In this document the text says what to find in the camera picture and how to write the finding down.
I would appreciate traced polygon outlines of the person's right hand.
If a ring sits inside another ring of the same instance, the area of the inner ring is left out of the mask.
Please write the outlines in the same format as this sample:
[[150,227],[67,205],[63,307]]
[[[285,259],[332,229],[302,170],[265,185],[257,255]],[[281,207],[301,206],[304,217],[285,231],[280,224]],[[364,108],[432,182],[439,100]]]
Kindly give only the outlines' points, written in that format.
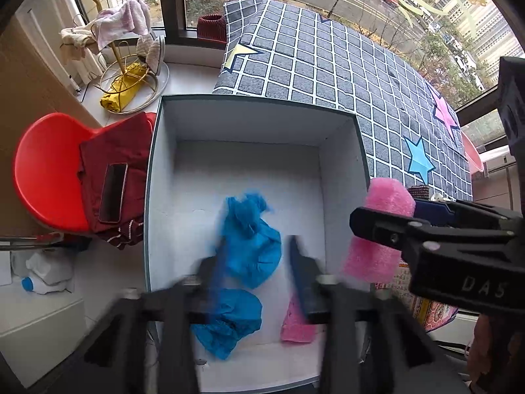
[[524,393],[524,319],[480,315],[467,370],[471,393]]

